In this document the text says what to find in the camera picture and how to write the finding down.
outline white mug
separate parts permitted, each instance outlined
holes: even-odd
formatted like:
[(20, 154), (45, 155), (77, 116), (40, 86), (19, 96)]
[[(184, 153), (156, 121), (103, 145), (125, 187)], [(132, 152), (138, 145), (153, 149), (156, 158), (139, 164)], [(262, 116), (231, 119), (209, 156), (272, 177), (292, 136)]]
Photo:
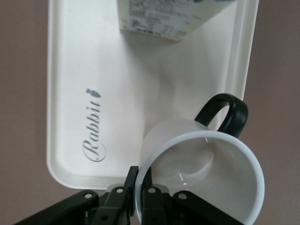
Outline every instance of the white mug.
[[(225, 105), (227, 116), (218, 131), (207, 128)], [(135, 182), (135, 207), (142, 221), (141, 191), (151, 168), (153, 183), (170, 195), (188, 190), (243, 224), (251, 225), (263, 205), (264, 178), (253, 152), (239, 139), (247, 106), (229, 94), (214, 96), (195, 120), (170, 119), (145, 137)]]

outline milk carton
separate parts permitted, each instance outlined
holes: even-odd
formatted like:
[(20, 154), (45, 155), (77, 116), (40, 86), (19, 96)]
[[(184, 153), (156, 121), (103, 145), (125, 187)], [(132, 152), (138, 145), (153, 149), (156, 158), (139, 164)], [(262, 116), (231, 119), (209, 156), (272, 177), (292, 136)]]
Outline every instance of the milk carton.
[(117, 0), (121, 29), (182, 40), (234, 0)]

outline black mug handle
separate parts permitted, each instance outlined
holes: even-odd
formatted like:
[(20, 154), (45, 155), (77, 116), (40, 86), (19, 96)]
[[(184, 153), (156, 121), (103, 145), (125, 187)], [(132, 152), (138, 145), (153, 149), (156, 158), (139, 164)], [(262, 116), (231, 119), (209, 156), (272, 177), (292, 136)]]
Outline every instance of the black mug handle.
[(231, 94), (222, 93), (212, 97), (196, 116), (195, 121), (208, 126), (216, 114), (227, 105), (228, 113), (218, 131), (238, 137), (246, 124), (248, 108), (243, 101)]

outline white tray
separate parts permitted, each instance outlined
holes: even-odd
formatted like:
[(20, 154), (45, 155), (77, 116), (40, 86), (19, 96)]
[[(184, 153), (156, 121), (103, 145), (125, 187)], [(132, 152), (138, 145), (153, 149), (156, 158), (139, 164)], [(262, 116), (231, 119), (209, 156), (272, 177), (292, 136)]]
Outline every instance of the white tray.
[(70, 188), (123, 183), (156, 124), (194, 118), (217, 93), (243, 98), (257, 6), (238, 0), (174, 42), (121, 31), (116, 0), (50, 0), (51, 175)]

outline brown background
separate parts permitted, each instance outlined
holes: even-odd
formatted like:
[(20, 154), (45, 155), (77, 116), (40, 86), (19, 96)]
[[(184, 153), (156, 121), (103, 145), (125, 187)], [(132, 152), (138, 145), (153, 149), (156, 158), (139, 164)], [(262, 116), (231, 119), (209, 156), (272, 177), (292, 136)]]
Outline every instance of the brown background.
[[(47, 1), (0, 0), (0, 224), (74, 193), (46, 167)], [(300, 224), (300, 4), (261, 0), (240, 136), (266, 182), (256, 225)]]

